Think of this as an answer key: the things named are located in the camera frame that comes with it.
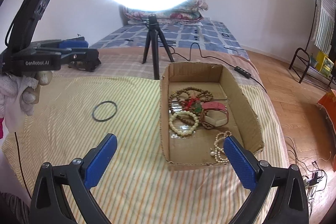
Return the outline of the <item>pink sleeve left forearm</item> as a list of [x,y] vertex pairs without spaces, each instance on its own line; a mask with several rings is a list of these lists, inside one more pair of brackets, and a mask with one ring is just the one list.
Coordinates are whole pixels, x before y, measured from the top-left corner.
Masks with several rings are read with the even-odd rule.
[[0,139],[3,138],[3,118],[0,118]]

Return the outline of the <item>left hand white glove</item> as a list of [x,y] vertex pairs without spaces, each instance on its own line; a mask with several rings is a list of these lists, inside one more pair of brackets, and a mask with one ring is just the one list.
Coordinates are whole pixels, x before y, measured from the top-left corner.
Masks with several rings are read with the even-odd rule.
[[5,125],[8,132],[17,131],[25,117],[33,115],[41,87],[51,80],[51,71],[37,72],[33,77],[1,75],[1,125]]

